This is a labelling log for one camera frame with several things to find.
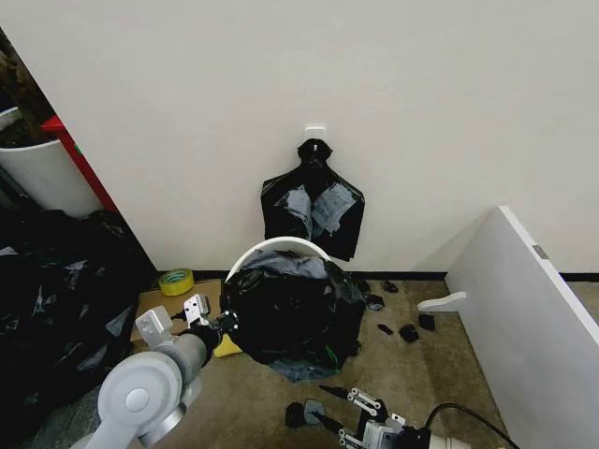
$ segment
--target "black garbage bag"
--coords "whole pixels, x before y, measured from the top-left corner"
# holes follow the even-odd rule
[[[8,440],[102,382],[129,350],[154,270],[123,218],[0,215],[0,394]]]
[[[231,339],[295,382],[339,372],[354,352],[364,297],[332,262],[256,252],[225,283],[221,310],[238,316]]]
[[[308,139],[298,148],[299,167],[264,181],[264,237],[300,237],[328,255],[349,260],[356,252],[366,203],[360,190],[327,165],[331,153],[323,140]]]

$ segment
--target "masking tape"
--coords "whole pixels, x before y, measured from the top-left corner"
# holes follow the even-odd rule
[[[165,297],[176,297],[194,287],[194,273],[191,269],[178,268],[160,276],[158,285]]]

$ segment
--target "gray carpet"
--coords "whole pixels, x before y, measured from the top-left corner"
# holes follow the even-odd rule
[[[416,304],[447,294],[443,282],[395,282],[400,291],[385,293],[380,282],[370,282],[387,306],[367,311],[359,339],[360,354],[349,359],[338,376],[323,384],[357,386],[382,398],[391,412],[420,427],[439,402],[469,406],[501,424],[475,354],[455,313],[436,313],[437,330],[419,329],[420,340],[408,344],[397,330],[417,326]],[[572,288],[597,319],[599,284],[576,282]],[[388,336],[377,325],[396,333]],[[292,384],[247,355],[214,359],[203,370],[204,391],[182,423],[156,445],[158,448],[313,448],[338,447],[338,439],[321,427],[285,427],[285,407],[292,401],[316,398],[327,413],[355,428],[358,409],[349,402],[324,394],[319,382]],[[98,425],[95,401],[98,389],[74,404],[55,411],[43,428],[22,449],[66,449]],[[499,447],[501,442],[475,420],[453,411],[442,412],[433,425],[440,435],[468,441],[476,448]]]

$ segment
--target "baseboard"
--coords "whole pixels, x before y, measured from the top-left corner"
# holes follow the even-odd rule
[[[599,282],[599,273],[560,273],[566,282]]]
[[[158,271],[158,276],[166,273]],[[442,281],[446,271],[348,271],[354,279],[390,281]],[[194,279],[224,279],[228,271],[221,269],[194,269]],[[560,273],[566,282],[599,282],[599,273]]]

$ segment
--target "yellow sponge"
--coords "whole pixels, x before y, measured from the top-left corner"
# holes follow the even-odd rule
[[[241,348],[233,342],[233,340],[225,334],[221,344],[219,344],[214,350],[214,356],[225,357],[226,355],[242,353]]]

